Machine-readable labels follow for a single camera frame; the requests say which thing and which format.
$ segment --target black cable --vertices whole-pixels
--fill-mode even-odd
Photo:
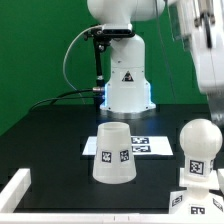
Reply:
[[[44,104],[44,103],[47,103],[47,102],[50,102],[50,101],[53,101],[53,100],[79,100],[79,99],[94,99],[98,96],[86,96],[86,97],[66,97],[66,98],[50,98],[50,99],[45,99],[45,100],[41,100],[39,102],[37,102],[36,104],[34,104],[30,109],[29,109],[29,112],[31,112],[34,108],[36,108],[37,106],[39,106],[40,104]]]
[[[52,102],[50,103],[50,105],[53,105],[55,104],[58,100],[58,98],[63,98],[65,96],[70,96],[70,95],[73,95],[73,94],[79,94],[79,93],[86,93],[86,92],[92,92],[93,90],[92,89],[82,89],[82,90],[76,90],[76,91],[70,91],[70,92],[67,92],[67,93],[63,93],[59,96],[56,97],[55,100],[52,100]]]
[[[173,74],[172,74],[172,71],[171,71],[171,68],[170,68],[169,60],[168,60],[167,53],[166,53],[166,50],[165,50],[165,44],[164,44],[163,38],[162,38],[161,27],[160,27],[160,23],[159,23],[159,11],[158,11],[157,0],[155,0],[155,5],[156,5],[157,29],[158,29],[158,35],[159,35],[159,39],[160,39],[161,48],[162,48],[163,59],[164,59],[165,65],[166,65],[166,71],[167,71],[167,74],[168,74],[168,77],[169,77],[174,103],[176,104],[176,94],[175,94],[175,91],[174,91]]]

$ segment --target green wall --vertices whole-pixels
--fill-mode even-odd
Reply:
[[[70,91],[62,75],[65,52],[82,30],[95,24],[86,0],[1,0],[0,3],[0,134],[37,101]],[[146,42],[146,77],[157,104],[205,103],[195,80],[189,53],[173,42],[167,10],[161,32],[172,70],[176,102],[162,56],[156,21],[135,23]],[[108,53],[104,70],[109,71]],[[77,88],[95,86],[92,42],[80,40],[68,62]]]

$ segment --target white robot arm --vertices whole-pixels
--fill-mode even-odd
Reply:
[[[199,90],[208,97],[212,120],[224,125],[224,1],[168,0],[168,4],[171,22],[179,29],[175,38],[188,42]],[[174,7],[179,21],[172,18]]]
[[[122,30],[132,21],[155,18],[162,13],[165,2],[176,9],[179,21],[174,24],[179,25],[179,35],[175,38],[188,43],[199,90],[208,96],[212,120],[223,125],[224,0],[88,0],[88,7],[105,27]],[[144,41],[135,35],[113,39],[111,47],[111,79],[106,84],[101,110],[119,115],[115,117],[140,117],[155,108],[145,79]]]
[[[132,21],[155,18],[164,6],[163,0],[158,0],[157,7],[155,0],[88,0],[92,16],[104,25],[102,32],[110,34],[131,31]],[[138,35],[112,38],[111,76],[100,108],[103,114],[129,119],[155,108],[145,79],[145,44]]]

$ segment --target upside-down cup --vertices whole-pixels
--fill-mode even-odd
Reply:
[[[136,177],[128,124],[108,122],[99,125],[93,177],[106,184],[122,184]]]

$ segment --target black table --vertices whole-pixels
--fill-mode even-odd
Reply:
[[[1,187],[18,168],[30,168],[32,186],[16,212],[166,214],[170,192],[183,189],[178,186],[184,166],[179,133],[197,118],[210,119],[207,105],[158,105],[148,117],[121,120],[132,135],[167,136],[174,155],[136,156],[133,181],[106,185],[93,179],[93,156],[83,156],[82,150],[99,124],[115,120],[101,116],[93,105],[38,107],[0,137]],[[224,168],[223,148],[217,168]]]

